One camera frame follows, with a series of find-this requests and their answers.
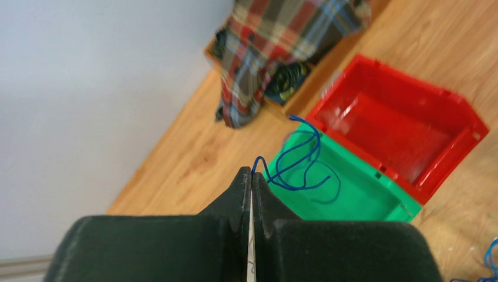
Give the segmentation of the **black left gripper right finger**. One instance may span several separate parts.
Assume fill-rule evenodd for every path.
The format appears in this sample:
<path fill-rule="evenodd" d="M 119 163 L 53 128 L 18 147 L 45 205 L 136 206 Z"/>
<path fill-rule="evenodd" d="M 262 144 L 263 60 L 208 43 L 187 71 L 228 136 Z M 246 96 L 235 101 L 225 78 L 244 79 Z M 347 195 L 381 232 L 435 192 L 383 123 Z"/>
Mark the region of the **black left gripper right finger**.
<path fill-rule="evenodd" d="M 251 184 L 257 281 L 442 281 L 421 232 L 402 221 L 304 220 Z"/>

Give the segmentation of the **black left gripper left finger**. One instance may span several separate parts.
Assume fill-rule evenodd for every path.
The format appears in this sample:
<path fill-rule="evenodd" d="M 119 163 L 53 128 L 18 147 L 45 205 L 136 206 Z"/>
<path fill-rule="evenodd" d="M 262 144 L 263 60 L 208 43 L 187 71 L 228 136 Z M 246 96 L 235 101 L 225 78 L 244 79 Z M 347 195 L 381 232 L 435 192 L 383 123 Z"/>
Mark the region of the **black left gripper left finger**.
<path fill-rule="evenodd" d="M 45 281 L 246 281 L 251 170 L 195 215 L 86 216 Z"/>

